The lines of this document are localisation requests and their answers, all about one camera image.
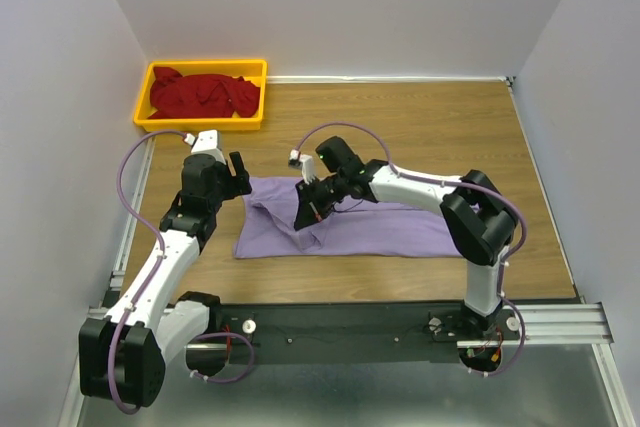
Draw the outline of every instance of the gray wall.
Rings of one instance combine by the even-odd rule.
[[[559,0],[118,0],[149,58],[279,75],[517,73]]]
[[[115,0],[0,10],[0,424],[51,426],[121,235],[145,59]]]
[[[640,0],[562,0],[516,96],[580,292],[603,301],[640,418]]]

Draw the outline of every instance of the plastic container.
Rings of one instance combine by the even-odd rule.
[[[260,87],[260,105],[253,117],[239,117],[234,114],[227,118],[206,119],[149,119],[156,109],[149,102],[149,91],[155,80],[154,67],[172,67],[182,75],[224,74],[244,77]],[[161,129],[178,129],[185,132],[203,130],[258,130],[264,117],[264,91],[267,83],[267,62],[265,60],[162,60],[151,62],[138,97],[133,122],[147,132]]]

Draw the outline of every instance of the gray floor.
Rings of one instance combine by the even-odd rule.
[[[258,366],[233,385],[167,369],[155,404],[135,416],[87,399],[86,427],[102,426],[593,426],[615,425],[590,346],[531,346],[496,378],[461,365]]]

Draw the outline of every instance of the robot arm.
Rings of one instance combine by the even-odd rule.
[[[128,313],[116,355],[115,377],[121,399],[147,407],[157,397],[165,365],[194,337],[220,327],[218,297],[188,292],[172,312],[164,309],[186,270],[197,260],[216,228],[222,202],[251,193],[249,174],[238,152],[222,154],[216,131],[202,132],[184,161],[182,188],[160,222],[159,241],[127,292],[103,319],[87,319],[79,334],[80,388],[84,395],[111,398],[107,356],[115,328]]]
[[[296,184],[298,212],[296,230],[322,221],[333,206],[346,196],[370,202],[398,202],[442,215],[453,242],[467,259],[467,293],[463,316],[472,329],[490,329],[502,308],[502,257],[508,250],[517,219],[499,200],[450,182],[464,182],[498,192],[485,174],[472,170],[466,176],[442,177],[397,169],[399,176],[385,161],[366,164],[340,137],[332,137],[318,146],[316,153],[332,175],[319,180],[310,156],[303,158],[293,151],[292,167],[303,170],[303,180]],[[420,178],[443,181],[441,185],[421,182]]]

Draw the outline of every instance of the folded cloth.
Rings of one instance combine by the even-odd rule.
[[[375,204],[347,197],[336,204],[336,213],[296,232],[293,229],[298,210],[295,184],[299,180],[299,177],[251,178],[253,192],[243,197],[245,222],[234,247],[236,258],[460,255],[442,217],[403,204]]]
[[[242,77],[199,74],[183,77],[171,67],[154,67],[149,102],[158,109],[150,119],[251,117],[258,110],[260,88]]]

